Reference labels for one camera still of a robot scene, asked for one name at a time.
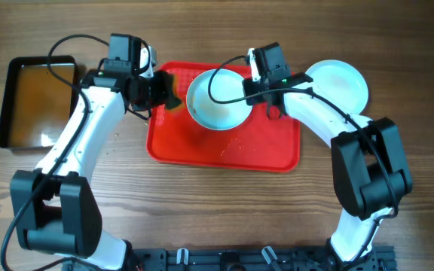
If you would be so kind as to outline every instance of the wooden surface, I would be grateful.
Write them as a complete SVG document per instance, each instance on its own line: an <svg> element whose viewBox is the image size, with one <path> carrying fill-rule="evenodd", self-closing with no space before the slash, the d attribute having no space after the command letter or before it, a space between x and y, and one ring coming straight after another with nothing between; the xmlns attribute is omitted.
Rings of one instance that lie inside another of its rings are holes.
<svg viewBox="0 0 434 271"><path fill-rule="evenodd" d="M75 33L138 35L157 49L160 63L222 62L278 41L295 72L322 59L354 65L371 89L364 114L396 122L414 176L413 193L376 243L395 246L400 270L434 270L434 1L34 2L0 0L0 109L10 60L46 55ZM57 53L92 67L106 48L80 40ZM308 128L301 162L287 174L157 163L145 150L146 129L125 116L92 183L104 228L134 247L321 245L335 230L341 206L330 151ZM0 245L13 217L9 181L43 156L0 149ZM21 250L15 239L8 254L14 268L54 259Z"/></svg>

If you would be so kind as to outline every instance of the wood grain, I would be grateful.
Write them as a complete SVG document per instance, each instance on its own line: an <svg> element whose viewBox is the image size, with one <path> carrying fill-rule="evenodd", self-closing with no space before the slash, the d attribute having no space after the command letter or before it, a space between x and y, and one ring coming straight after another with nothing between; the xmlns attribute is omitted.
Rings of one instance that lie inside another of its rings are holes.
<svg viewBox="0 0 434 271"><path fill-rule="evenodd" d="M434 2L36 2L0 0L0 110L11 59L45 55L75 33L138 35L157 49L160 63L222 62L278 41L294 71L322 59L357 67L371 89L365 114L396 122L414 176L413 193L376 242L396 247L400 270L434 270ZM85 40L57 51L89 67L106 54ZM105 228L136 248L321 245L333 233L341 207L330 152L308 128L301 162L286 174L160 164L146 153L146 129L125 116L92 182ZM9 181L43 156L0 149L0 245L12 218ZM53 257L23 251L13 238L8 259L30 269Z"/></svg>

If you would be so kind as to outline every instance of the robotic arm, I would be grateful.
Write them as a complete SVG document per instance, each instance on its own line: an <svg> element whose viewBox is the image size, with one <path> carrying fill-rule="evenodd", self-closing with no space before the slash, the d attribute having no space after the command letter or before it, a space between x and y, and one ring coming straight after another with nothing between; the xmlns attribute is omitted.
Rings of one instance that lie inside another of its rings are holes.
<svg viewBox="0 0 434 271"><path fill-rule="evenodd" d="M144 263L145 269L150 271L154 268L156 271L194 270L189 258L195 259L203 254L192 255L186 249L176 253L159 250L160 259L151 265L153 262L145 263L146 256L143 257L149 252L133 251L129 242L102 230L102 218L91 193L90 180L96 156L108 134L129 106L136 111L145 111L162 104L173 108L180 103L172 91L172 76L161 71L153 72L156 53L145 42L128 35L112 35L108 54L103 72L90 72L82 81L82 91L90 100L90 116L64 163L55 171L44 192L24 212L17 225L18 241L25 249L79 259L78 262L89 264L89 269L135 270L136 266ZM245 96L284 87L310 86L316 96L332 101L313 85L312 78L306 74L291 74L278 44L250 49L246 61L251 66L252 77L243 81ZM377 231L376 220L390 213L393 198L399 202L411 192L412 182L397 128L391 120L371 121L368 117L349 113L348 117L359 125L359 130L356 130L349 118L316 96L276 91L247 99L247 103L266 102L269 106L277 106L282 114L309 126L331 147L335 192L343 211L338 228L325 250L327 262L315 270L344 270L368 260L374 251L371 240ZM336 106L346 112L344 106ZM17 171L14 175L11 199L15 214L60 157L83 117L83 109L84 103L80 100L59 141L38 163L35 171ZM363 135L372 141L375 152L366 145ZM379 157L386 172L382 172L376 163L366 165L366 153ZM60 197L61 207L43 203L44 199L55 195ZM219 263L221 271L246 270L245 264L242 265L246 260L239 258L237 252L209 253L209 257ZM264 248L262 255L260 261L265 260L264 263L268 264L262 270L280 271L287 270L287 267L296 270L296 260L294 265L289 265L286 260L279 262L270 247ZM206 266L195 266L195 270L218 270L210 266L208 259L206 262Z"/></svg>

